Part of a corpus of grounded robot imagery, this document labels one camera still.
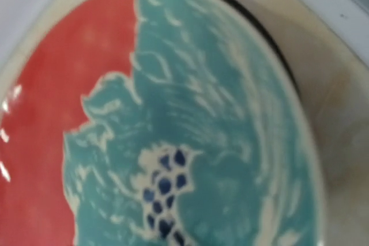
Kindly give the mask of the teal wave pattern plate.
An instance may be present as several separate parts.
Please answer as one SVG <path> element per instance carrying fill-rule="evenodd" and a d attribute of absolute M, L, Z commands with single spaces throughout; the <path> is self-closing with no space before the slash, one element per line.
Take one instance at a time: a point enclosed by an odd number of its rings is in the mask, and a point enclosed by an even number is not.
<path fill-rule="evenodd" d="M 323 245 L 317 150 L 222 0 L 83 0 L 1 75 L 2 245 Z"/>

